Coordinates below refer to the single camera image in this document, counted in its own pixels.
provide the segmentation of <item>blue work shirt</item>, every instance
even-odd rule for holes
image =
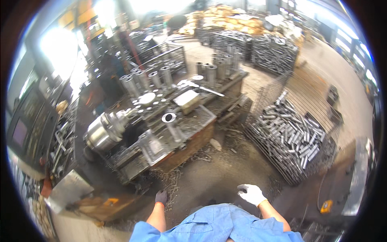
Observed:
[[[235,205],[223,203],[199,209],[164,233],[140,221],[129,241],[303,241],[299,232],[283,231],[284,224],[275,218],[261,220]]]

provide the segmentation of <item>person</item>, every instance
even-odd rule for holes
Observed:
[[[299,232],[291,231],[287,221],[271,206],[258,186],[243,184],[238,189],[241,198],[261,210],[263,219],[223,203],[203,207],[166,230],[164,207],[168,195],[166,191],[159,191],[152,214],[146,222],[135,225],[129,241],[303,241]]]

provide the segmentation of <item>concrete floor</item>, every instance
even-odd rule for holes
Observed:
[[[185,46],[188,70],[191,74],[195,73],[195,62],[210,61],[212,49],[192,40],[180,43]],[[300,60],[307,60],[303,68],[311,76],[321,77],[319,80],[323,84],[311,85],[318,87],[334,84],[338,89],[340,98],[337,108],[344,118],[338,145],[344,146],[356,136],[372,139],[372,107],[359,78],[349,64],[336,51],[319,41],[313,44],[305,43]],[[248,66],[242,68],[250,72],[244,79],[242,92],[255,100],[259,87],[268,84],[274,76]],[[173,200],[167,206],[166,212],[167,229],[180,223],[192,208],[205,206],[211,199],[217,203],[234,202],[236,186],[239,184],[258,185],[269,200],[278,195],[284,180],[261,152],[239,133],[228,134],[225,142],[223,152],[206,145],[186,163],[164,177],[166,183],[163,184],[170,183],[173,187]],[[235,148],[238,153],[230,152],[231,148]],[[133,217],[124,218],[103,228],[97,228],[89,221],[58,215],[53,215],[53,223],[61,242],[128,241],[135,222],[146,219],[152,211],[152,206],[153,201],[149,199],[144,209]]]

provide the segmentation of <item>round black object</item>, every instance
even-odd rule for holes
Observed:
[[[167,26],[171,29],[179,29],[183,27],[186,22],[187,17],[185,17],[184,15],[176,15],[168,21]]]

